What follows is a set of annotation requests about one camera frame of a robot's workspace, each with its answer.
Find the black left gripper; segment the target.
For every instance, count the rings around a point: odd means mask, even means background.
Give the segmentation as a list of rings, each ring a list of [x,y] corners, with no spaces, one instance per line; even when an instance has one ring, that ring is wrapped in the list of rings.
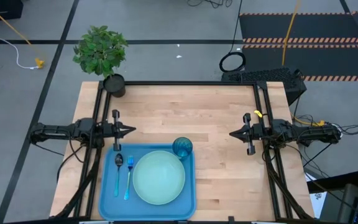
[[[119,137],[123,138],[125,135],[135,131],[136,128],[132,126],[127,126],[122,122],[118,122],[119,119],[118,110],[112,110],[112,117],[113,117],[113,123],[109,123],[107,121],[103,122],[103,137],[114,138],[113,150],[120,151],[121,146],[119,143]]]

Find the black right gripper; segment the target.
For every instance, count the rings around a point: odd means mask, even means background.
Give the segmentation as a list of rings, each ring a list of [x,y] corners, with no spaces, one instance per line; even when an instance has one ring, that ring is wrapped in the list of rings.
[[[246,142],[248,144],[247,155],[251,156],[255,154],[255,146],[252,141],[261,140],[262,138],[266,137],[267,129],[259,123],[251,125],[250,113],[246,113],[243,116],[243,120],[245,125],[243,125],[243,127],[240,129],[231,132],[229,135],[241,140],[242,142]]]

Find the blue-handled black spoon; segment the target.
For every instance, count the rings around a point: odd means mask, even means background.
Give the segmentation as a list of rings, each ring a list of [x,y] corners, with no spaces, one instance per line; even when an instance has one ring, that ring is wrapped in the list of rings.
[[[114,162],[115,162],[115,165],[117,167],[116,181],[115,181],[115,186],[114,186],[114,196],[117,197],[119,195],[120,168],[121,168],[121,166],[123,165],[123,162],[124,162],[122,154],[120,154],[120,153],[116,154],[116,156],[114,158]]]

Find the blue plastic fork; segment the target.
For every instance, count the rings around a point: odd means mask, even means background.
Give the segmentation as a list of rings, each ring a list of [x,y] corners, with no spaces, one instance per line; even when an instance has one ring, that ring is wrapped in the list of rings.
[[[133,156],[129,156],[129,157],[127,158],[128,173],[127,173],[127,184],[126,184],[126,191],[125,191],[125,194],[124,194],[124,200],[128,200],[128,199],[129,199],[131,173],[132,173],[133,166],[134,166],[134,157],[133,157]]]

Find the pale green plate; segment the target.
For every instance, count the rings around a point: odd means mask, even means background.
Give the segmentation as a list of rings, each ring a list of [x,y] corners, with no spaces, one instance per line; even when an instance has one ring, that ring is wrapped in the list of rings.
[[[174,201],[185,186],[185,168],[171,152],[152,151],[135,165],[133,186],[136,194],[152,205]]]

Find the blue faceted plastic cup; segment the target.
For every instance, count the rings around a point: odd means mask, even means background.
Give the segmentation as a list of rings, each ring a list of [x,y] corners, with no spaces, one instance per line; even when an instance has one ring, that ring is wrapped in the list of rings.
[[[174,154],[180,159],[188,157],[193,150],[193,143],[186,137],[179,137],[172,144]]]

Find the blue plastic tray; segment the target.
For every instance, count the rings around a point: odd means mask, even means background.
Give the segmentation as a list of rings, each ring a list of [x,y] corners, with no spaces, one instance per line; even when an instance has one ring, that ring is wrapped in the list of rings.
[[[185,168],[185,186],[174,201],[165,205],[152,205],[143,201],[136,194],[132,182],[135,165],[142,156],[152,151],[167,151],[174,154],[171,144],[122,145],[120,154],[122,154],[124,162],[119,174],[119,195],[115,197],[114,186],[117,167],[114,158],[117,152],[108,149],[101,174],[101,191],[98,204],[99,214],[103,219],[110,221],[165,221],[187,220],[193,216],[196,210],[196,174],[195,155],[193,153],[182,160],[179,159]],[[128,173],[127,158],[129,156],[134,157],[134,166],[131,173],[129,199],[124,200]]]

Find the black perforated computer case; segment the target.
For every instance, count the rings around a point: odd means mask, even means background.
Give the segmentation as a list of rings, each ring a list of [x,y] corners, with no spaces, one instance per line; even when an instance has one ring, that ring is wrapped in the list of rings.
[[[294,103],[306,91],[306,85],[301,78],[300,70],[288,67],[253,72],[244,70],[226,72],[222,74],[221,81],[234,83],[282,82],[289,105]]]

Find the green potted plant black pot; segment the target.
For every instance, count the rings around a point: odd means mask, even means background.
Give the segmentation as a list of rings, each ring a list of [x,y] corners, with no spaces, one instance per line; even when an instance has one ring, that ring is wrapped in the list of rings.
[[[73,61],[87,74],[103,77],[103,88],[116,98],[126,94],[126,83],[116,70],[126,60],[127,40],[108,26],[91,26],[74,46]]]

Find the white paper sheet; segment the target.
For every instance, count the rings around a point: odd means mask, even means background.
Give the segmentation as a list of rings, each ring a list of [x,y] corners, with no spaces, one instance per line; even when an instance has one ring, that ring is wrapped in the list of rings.
[[[310,193],[314,217],[320,218],[327,192]]]

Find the black orange-striped floor mat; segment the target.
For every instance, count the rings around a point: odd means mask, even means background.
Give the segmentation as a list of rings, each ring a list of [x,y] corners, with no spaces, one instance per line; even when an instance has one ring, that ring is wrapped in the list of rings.
[[[290,67],[308,81],[358,82],[358,11],[243,13],[247,70]]]

